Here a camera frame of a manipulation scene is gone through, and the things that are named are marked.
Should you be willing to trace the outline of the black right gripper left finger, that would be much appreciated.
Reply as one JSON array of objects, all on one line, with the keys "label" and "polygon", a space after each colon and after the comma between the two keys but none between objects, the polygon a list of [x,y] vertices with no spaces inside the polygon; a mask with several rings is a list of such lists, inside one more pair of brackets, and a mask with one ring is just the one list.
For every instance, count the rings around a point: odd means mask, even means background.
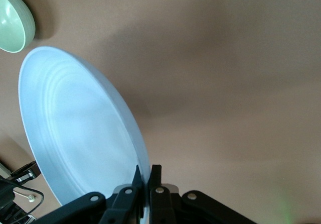
[{"label": "black right gripper left finger", "polygon": [[142,179],[136,167],[130,185],[106,198],[90,192],[37,220],[37,224],[138,224],[142,215]]}]

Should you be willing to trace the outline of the mint green bowl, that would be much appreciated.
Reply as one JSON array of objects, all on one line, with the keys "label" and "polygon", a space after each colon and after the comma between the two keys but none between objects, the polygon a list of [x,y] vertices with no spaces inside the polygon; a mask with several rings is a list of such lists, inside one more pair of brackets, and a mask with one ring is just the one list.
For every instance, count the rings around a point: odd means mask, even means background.
[{"label": "mint green bowl", "polygon": [[34,39],[36,24],[22,0],[0,0],[0,49],[18,53]]}]

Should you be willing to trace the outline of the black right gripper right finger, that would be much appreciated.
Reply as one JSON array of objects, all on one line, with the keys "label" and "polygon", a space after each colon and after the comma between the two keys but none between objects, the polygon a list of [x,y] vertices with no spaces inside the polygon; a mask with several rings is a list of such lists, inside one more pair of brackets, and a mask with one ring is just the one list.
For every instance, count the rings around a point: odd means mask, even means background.
[{"label": "black right gripper right finger", "polygon": [[161,165],[152,166],[148,187],[149,224],[257,224],[200,191],[170,191]]}]

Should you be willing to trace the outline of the light blue shallow bowl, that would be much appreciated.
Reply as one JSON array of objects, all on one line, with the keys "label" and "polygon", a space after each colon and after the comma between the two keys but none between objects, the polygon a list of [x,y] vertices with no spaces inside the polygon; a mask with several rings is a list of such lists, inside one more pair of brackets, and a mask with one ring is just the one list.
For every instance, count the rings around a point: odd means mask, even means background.
[{"label": "light blue shallow bowl", "polygon": [[147,149],[126,102],[93,65],[59,48],[30,51],[19,73],[26,136],[62,207],[91,192],[111,197],[139,171],[150,176]]}]

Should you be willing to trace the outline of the small metal connector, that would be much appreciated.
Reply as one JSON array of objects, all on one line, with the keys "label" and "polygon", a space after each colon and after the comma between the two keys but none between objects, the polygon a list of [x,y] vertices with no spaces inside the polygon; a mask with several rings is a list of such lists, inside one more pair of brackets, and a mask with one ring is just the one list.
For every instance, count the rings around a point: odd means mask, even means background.
[{"label": "small metal connector", "polygon": [[36,197],[33,194],[23,194],[23,193],[15,191],[15,190],[14,190],[14,194],[21,196],[23,198],[26,198],[28,200],[28,202],[31,202],[31,203],[36,200]]}]

